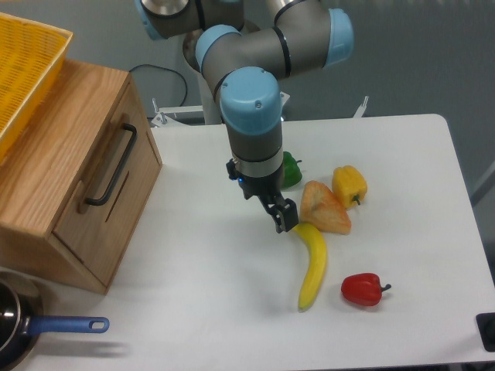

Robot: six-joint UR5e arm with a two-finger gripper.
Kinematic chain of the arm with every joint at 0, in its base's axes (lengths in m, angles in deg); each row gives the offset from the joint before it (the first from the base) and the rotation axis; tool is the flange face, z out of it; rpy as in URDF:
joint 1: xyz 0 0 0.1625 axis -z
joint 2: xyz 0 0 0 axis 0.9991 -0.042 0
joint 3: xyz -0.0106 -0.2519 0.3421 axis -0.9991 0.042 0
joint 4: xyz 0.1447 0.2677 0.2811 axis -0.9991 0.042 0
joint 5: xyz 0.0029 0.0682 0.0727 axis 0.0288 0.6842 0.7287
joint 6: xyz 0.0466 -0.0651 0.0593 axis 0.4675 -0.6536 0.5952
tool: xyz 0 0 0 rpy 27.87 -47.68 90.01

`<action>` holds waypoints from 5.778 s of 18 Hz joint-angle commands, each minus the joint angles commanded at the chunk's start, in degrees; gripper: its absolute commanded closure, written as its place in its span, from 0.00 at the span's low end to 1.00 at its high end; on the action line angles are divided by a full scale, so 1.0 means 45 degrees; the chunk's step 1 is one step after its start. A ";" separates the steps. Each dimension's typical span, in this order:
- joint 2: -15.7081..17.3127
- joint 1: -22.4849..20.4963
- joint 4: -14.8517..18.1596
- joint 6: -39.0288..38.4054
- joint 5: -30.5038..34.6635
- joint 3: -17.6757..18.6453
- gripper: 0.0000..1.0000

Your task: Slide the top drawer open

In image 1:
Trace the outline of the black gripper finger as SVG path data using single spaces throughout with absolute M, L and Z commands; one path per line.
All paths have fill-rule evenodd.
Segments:
M 299 224 L 297 205 L 291 199 L 284 199 L 281 208 L 281 229 L 290 231 Z
M 279 214 L 278 206 L 276 204 L 266 203 L 265 204 L 265 211 L 273 219 L 273 221 L 275 223 L 276 232 L 281 233 L 283 231 L 282 219 L 281 219 L 280 214 Z

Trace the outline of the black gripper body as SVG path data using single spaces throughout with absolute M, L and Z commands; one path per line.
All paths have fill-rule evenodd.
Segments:
M 227 173 L 229 179 L 237 181 L 243 190 L 245 199 L 257 196 L 266 209 L 282 202 L 283 165 L 280 165 L 272 174 L 262 177 L 247 176 L 239 172 L 236 165 L 234 160 L 230 159 L 226 164 Z

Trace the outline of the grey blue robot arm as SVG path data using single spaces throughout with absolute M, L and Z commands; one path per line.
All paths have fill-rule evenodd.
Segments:
M 299 217 L 295 203 L 281 192 L 278 83 L 348 59 L 354 45 L 348 14 L 318 1 L 270 1 L 273 26 L 244 33 L 241 1 L 137 1 L 135 7 L 152 39 L 200 34 L 193 54 L 227 128 L 228 175 L 245 198 L 260 200 L 278 232 L 290 231 Z

